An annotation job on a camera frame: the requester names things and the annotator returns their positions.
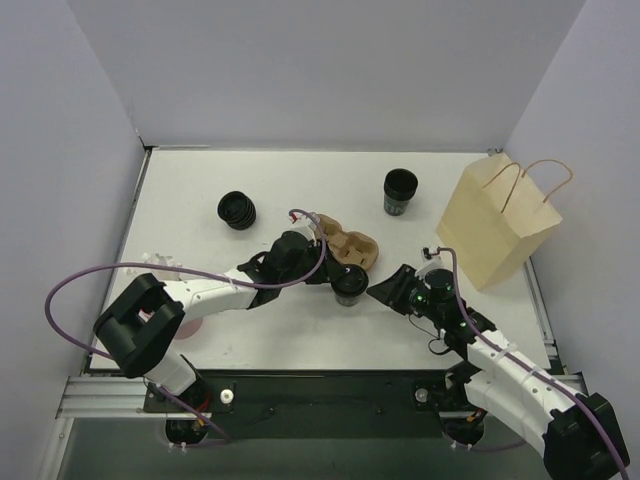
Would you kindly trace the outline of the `brown pulp cup carrier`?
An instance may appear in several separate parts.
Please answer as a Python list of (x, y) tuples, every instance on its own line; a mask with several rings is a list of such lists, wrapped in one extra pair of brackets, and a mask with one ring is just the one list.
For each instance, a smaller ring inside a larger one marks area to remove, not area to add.
[(341, 264), (354, 264), (369, 271), (379, 256), (377, 242), (358, 231), (345, 231), (341, 224), (324, 214), (319, 214), (319, 223), (329, 250)]

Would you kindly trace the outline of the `tan paper bag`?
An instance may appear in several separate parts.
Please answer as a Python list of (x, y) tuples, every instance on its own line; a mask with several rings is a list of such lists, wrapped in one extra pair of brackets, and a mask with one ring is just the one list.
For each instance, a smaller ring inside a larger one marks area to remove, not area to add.
[(562, 222), (550, 197), (569, 180), (545, 193), (531, 171), (556, 164), (572, 179), (565, 163), (542, 159), (527, 167), (504, 153), (468, 165), (436, 227), (446, 247), (455, 250), (458, 266), (481, 291), (512, 277)]

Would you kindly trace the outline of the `black paper coffee cup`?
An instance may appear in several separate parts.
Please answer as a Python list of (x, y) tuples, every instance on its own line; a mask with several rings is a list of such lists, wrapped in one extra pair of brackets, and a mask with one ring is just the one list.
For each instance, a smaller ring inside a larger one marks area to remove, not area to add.
[(341, 306), (353, 307), (359, 302), (360, 294), (356, 295), (356, 294), (351, 294), (351, 293), (344, 293), (344, 292), (335, 291), (334, 292), (334, 298), (335, 298), (336, 302)]

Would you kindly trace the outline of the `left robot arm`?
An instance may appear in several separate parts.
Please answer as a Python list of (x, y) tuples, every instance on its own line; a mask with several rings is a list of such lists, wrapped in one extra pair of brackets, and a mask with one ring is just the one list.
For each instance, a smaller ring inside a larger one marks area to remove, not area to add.
[(331, 283), (352, 271), (319, 240), (287, 231), (270, 250), (215, 279), (136, 277), (96, 320), (94, 333), (126, 377), (150, 380), (179, 410), (190, 411), (201, 403), (203, 386), (195, 368), (171, 348), (181, 325), (263, 306), (294, 281)]

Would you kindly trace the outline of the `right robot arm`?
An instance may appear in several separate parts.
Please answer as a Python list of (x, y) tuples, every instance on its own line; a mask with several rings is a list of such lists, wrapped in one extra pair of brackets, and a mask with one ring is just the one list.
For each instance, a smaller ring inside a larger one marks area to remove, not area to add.
[(425, 317), (461, 361), (443, 384), (446, 401), (496, 417), (531, 446), (553, 479), (626, 478), (630, 457), (611, 403), (585, 395), (537, 366), (462, 299), (456, 273), (403, 265), (368, 288), (403, 316)]

